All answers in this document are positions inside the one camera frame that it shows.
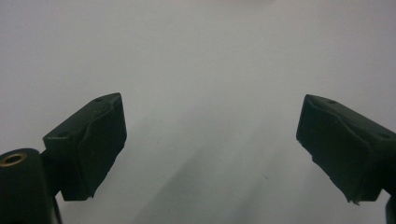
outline white wall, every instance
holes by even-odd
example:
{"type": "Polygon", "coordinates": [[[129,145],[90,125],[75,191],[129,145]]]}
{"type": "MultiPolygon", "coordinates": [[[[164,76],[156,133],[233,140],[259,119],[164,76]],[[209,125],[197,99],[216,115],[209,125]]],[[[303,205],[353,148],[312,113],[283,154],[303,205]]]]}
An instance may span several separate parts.
{"type": "Polygon", "coordinates": [[[307,93],[396,131],[393,0],[0,2],[0,152],[119,91],[125,149],[64,223],[385,223],[295,140],[307,93]]]}

